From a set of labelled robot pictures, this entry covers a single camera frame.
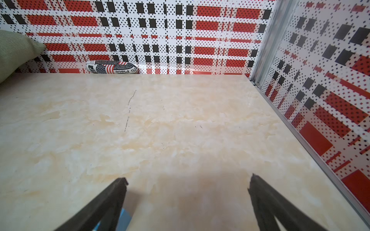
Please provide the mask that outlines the flag print rolled pouch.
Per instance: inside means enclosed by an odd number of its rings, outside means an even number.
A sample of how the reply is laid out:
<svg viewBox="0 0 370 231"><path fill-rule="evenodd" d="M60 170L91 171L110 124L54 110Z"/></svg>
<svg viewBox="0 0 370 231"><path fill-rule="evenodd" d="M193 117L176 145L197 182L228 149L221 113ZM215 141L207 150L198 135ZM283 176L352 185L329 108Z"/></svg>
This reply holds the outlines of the flag print rolled pouch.
<svg viewBox="0 0 370 231"><path fill-rule="evenodd" d="M94 74L138 74L139 69L129 62L94 60L85 65L87 71Z"/></svg>

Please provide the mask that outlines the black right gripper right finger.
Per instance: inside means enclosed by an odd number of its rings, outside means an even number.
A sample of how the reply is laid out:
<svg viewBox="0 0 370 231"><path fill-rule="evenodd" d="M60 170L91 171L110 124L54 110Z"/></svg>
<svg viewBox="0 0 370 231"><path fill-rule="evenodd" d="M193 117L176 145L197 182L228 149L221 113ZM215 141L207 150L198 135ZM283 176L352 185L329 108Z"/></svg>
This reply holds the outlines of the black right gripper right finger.
<svg viewBox="0 0 370 231"><path fill-rule="evenodd" d="M299 210L260 176L253 174L248 192L261 231L324 231L324 227Z"/></svg>

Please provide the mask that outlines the green cushion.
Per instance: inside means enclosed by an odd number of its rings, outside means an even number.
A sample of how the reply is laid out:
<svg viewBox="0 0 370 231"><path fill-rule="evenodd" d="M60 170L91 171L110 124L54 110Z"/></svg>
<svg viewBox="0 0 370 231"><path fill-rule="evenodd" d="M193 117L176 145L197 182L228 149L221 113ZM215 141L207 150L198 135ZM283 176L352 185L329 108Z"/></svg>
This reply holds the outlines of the green cushion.
<svg viewBox="0 0 370 231"><path fill-rule="evenodd" d="M1 82L24 63L39 56L46 46L20 33L1 30Z"/></svg>

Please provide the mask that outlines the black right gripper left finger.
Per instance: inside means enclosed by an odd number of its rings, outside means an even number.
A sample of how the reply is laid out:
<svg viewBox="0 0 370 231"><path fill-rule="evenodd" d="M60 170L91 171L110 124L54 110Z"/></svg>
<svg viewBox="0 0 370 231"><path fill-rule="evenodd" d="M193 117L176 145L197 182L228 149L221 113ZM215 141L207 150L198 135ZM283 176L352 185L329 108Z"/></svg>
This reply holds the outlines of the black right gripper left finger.
<svg viewBox="0 0 370 231"><path fill-rule="evenodd" d="M117 231L128 182L117 178L57 231Z"/></svg>

